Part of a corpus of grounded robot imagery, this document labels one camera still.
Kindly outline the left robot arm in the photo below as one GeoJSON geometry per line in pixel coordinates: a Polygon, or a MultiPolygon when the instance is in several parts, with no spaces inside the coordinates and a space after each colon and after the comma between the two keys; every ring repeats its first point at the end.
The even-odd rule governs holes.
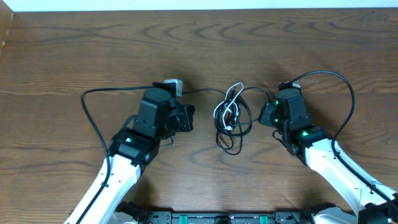
{"type": "Polygon", "coordinates": [[[130,188],[158,154],[161,142],[177,132],[193,130],[195,107],[181,104],[183,83],[178,79],[142,87],[137,115],[128,117],[106,144],[96,179],[67,218],[67,223],[107,223],[130,188]]]}

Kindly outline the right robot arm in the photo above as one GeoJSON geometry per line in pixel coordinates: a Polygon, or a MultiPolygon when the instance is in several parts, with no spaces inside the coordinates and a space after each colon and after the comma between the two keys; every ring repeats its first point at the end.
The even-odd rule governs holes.
{"type": "Polygon", "coordinates": [[[320,174],[353,211],[324,203],[302,215],[304,223],[397,223],[397,192],[352,160],[328,131],[311,124],[299,88],[279,90],[259,123],[273,127],[287,151],[320,174]]]}

